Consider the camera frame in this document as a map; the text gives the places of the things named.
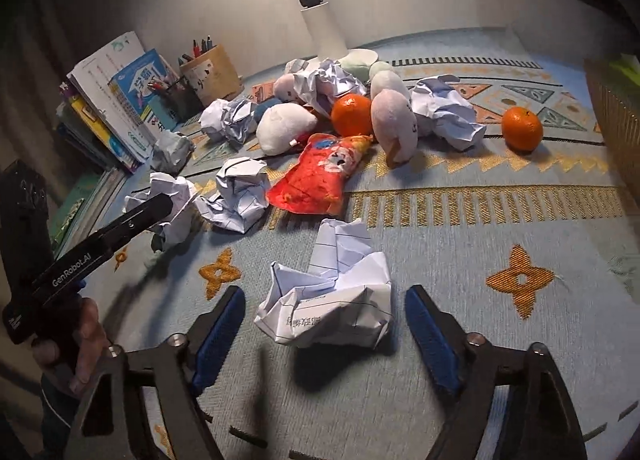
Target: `stack of books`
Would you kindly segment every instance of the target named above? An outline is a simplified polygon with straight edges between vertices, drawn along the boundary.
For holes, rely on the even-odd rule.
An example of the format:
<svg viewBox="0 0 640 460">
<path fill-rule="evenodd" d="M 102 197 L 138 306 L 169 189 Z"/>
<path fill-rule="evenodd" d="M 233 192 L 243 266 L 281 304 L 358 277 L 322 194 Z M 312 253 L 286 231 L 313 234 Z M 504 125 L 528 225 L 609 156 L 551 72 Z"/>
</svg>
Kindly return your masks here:
<svg viewBox="0 0 640 460">
<path fill-rule="evenodd" d="M 103 170 L 119 164 L 134 172 L 151 156 L 159 133 L 175 127 L 150 114 L 148 104 L 152 84 L 169 86 L 178 75 L 156 50 L 145 53 L 135 32 L 103 46 L 66 77 L 57 131 Z"/>
</svg>

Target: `orange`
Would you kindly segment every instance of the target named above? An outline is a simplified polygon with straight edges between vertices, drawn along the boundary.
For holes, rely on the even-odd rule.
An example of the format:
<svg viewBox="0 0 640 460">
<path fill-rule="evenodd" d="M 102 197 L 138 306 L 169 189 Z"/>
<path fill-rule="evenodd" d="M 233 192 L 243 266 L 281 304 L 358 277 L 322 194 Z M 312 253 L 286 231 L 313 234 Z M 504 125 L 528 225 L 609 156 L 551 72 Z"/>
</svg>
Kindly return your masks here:
<svg viewBox="0 0 640 460">
<path fill-rule="evenodd" d="M 502 136 L 514 150 L 533 151 L 542 140 L 538 116 L 521 106 L 509 108 L 502 116 Z"/>
<path fill-rule="evenodd" d="M 357 94 L 346 94 L 334 103 L 331 122 L 341 136 L 371 135 L 371 99 Z"/>
</svg>

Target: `patterned tablecloth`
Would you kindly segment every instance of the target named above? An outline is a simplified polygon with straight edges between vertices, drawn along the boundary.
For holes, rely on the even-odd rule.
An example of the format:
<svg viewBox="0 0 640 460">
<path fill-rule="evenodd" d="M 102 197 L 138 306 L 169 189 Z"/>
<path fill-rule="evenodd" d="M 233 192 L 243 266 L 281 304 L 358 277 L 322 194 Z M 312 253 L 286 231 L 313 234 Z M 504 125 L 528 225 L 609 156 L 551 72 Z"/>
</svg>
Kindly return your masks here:
<svg viewBox="0 0 640 460">
<path fill-rule="evenodd" d="M 394 282 L 391 339 L 376 351 L 275 345 L 252 323 L 270 286 L 269 264 L 308 265 L 322 217 L 278 209 L 248 234 L 206 225 L 183 245 L 153 253 L 137 236 L 95 271 L 85 295 L 98 302 L 108 331 L 127 350 L 157 345 L 209 311 L 226 284 L 246 293 L 247 311 L 218 382 L 199 398 L 226 458 L 290 452 L 328 460 L 424 458 L 443 422 L 404 321 L 404 291 L 421 283 L 463 328 L 495 345 L 547 344 L 574 401 L 592 459 L 615 458 L 638 427 L 640 410 L 640 265 L 638 211 L 613 168 L 594 114 L 527 55 L 508 31 L 464 30 L 390 40 L 374 47 L 412 86 L 434 74 L 456 85 L 488 124 L 482 144 L 459 153 L 435 138 L 420 141 L 405 166 L 389 170 L 375 146 L 348 181 L 341 218 L 366 221 L 386 254 Z M 249 84 L 282 69 L 254 76 Z M 519 105 L 538 114 L 542 144 L 510 151 L 500 116 Z M 183 171 L 202 192 L 235 154 L 211 145 L 196 124 L 194 159 Z M 239 154 L 262 158 L 253 140 Z M 296 156 L 268 158 L 272 182 Z M 148 172 L 128 190 L 148 186 Z M 117 216 L 120 197 L 104 217 Z M 536 280 L 521 287 L 520 264 Z M 478 458 L 490 458 L 506 390 L 497 388 Z M 168 442 L 153 393 L 156 439 Z M 265 452 L 229 427 L 268 441 Z"/>
</svg>

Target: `triangle pattern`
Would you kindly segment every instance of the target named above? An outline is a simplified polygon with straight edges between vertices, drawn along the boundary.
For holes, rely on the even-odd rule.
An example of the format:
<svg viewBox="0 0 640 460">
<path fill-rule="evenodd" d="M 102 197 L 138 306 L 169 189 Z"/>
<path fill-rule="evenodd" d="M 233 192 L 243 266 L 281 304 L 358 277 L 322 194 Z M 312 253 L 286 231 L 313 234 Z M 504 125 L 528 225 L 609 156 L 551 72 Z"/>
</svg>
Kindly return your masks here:
<svg viewBox="0 0 640 460">
<path fill-rule="evenodd" d="M 507 90 L 524 95 L 526 98 L 544 104 L 545 101 L 554 94 L 553 90 L 545 90 L 544 88 L 530 88 L 527 86 L 502 85 Z"/>
<path fill-rule="evenodd" d="M 547 108 L 546 106 L 538 112 L 538 118 L 543 126 L 550 128 L 564 128 L 565 130 L 577 130 L 579 132 L 587 131 L 580 124 L 573 122 L 571 119 L 567 119 L 565 116 L 560 115 L 555 110 Z"/>
<path fill-rule="evenodd" d="M 482 106 L 478 106 L 477 104 L 472 104 L 474 110 L 476 111 L 476 122 L 480 124 L 500 124 L 502 122 L 502 117 L 499 114 L 496 114 Z"/>
<path fill-rule="evenodd" d="M 487 88 L 491 87 L 491 85 L 471 84 L 471 83 L 449 84 L 449 86 L 455 89 L 460 95 L 462 95 L 467 100 L 469 100 L 473 96 L 478 95 L 480 92 L 484 92 Z"/>
</svg>

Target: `tangerine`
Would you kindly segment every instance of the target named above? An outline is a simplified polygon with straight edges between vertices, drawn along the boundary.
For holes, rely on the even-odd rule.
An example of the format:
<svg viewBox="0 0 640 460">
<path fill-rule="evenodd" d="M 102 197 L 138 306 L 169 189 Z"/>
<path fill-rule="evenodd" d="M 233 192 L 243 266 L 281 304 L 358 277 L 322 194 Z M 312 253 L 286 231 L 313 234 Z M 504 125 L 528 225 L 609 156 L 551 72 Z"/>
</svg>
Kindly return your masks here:
<svg viewBox="0 0 640 460">
<path fill-rule="evenodd" d="M 502 116 L 502 136 L 514 150 L 535 150 L 542 140 L 542 135 L 540 119 L 526 108 L 514 106 Z"/>
<path fill-rule="evenodd" d="M 371 99 L 358 94 L 346 94 L 334 103 L 331 122 L 341 136 L 371 135 Z"/>
</svg>

